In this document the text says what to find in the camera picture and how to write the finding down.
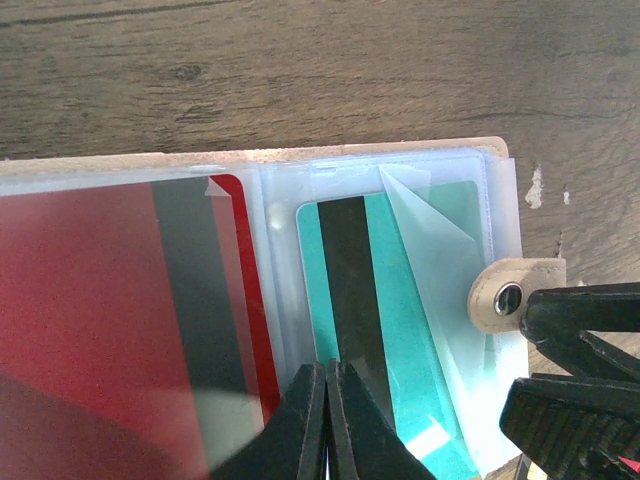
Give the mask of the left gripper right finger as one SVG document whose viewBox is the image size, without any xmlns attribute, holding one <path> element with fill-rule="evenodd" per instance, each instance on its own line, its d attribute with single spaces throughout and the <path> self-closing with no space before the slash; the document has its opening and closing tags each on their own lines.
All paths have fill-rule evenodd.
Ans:
<svg viewBox="0 0 640 480">
<path fill-rule="evenodd" d="M 432 479 L 389 425 L 355 367 L 335 359 L 327 377 L 331 479 Z"/>
</svg>

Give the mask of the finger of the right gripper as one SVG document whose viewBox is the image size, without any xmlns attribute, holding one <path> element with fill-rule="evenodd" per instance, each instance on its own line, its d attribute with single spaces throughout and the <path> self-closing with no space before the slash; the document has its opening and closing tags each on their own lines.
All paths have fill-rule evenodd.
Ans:
<svg viewBox="0 0 640 480">
<path fill-rule="evenodd" d="M 541 355 L 574 376 L 639 378 L 638 358 L 594 334 L 639 331 L 637 282 L 536 290 L 519 327 Z"/>
<path fill-rule="evenodd" d="M 639 385 L 535 374 L 515 380 L 499 421 L 552 479 L 637 479 Z"/>
</svg>

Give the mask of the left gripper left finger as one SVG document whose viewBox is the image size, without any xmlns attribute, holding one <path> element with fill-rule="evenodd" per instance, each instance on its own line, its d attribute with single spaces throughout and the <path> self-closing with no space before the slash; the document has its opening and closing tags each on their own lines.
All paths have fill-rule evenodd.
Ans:
<svg viewBox="0 0 640 480">
<path fill-rule="evenodd" d="M 212 479 L 324 479 L 326 371 L 303 364 L 259 435 L 210 472 Z"/>
</svg>

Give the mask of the red card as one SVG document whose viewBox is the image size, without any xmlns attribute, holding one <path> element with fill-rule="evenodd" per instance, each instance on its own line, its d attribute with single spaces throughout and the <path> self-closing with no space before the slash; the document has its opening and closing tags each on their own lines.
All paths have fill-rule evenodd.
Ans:
<svg viewBox="0 0 640 480">
<path fill-rule="evenodd" d="M 214 479 L 280 400 L 229 174 L 1 200 L 1 475 Z"/>
</svg>

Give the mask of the beige leather card holder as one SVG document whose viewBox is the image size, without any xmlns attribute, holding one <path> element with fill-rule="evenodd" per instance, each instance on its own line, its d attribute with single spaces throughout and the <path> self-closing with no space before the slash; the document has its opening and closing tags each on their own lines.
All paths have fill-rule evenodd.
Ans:
<svg viewBox="0 0 640 480">
<path fill-rule="evenodd" d="M 276 409 L 301 365 L 321 363 L 327 377 L 332 359 L 348 363 L 317 356 L 298 209 L 307 203 L 379 193 L 389 179 L 411 190 L 474 182 L 481 203 L 484 263 L 470 287 L 466 309 L 472 325 L 490 340 L 495 365 L 474 396 L 477 431 L 467 439 L 480 456 L 481 470 L 469 479 L 485 477 L 518 454 L 499 427 L 512 382 L 529 372 L 527 343 L 518 324 L 535 289 L 565 284 L 566 264 L 559 258 L 523 257 L 515 165 L 500 138 L 7 162 L 1 167 L 1 200 L 7 195 L 223 174 L 237 177 L 245 192 L 280 392 Z"/>
</svg>

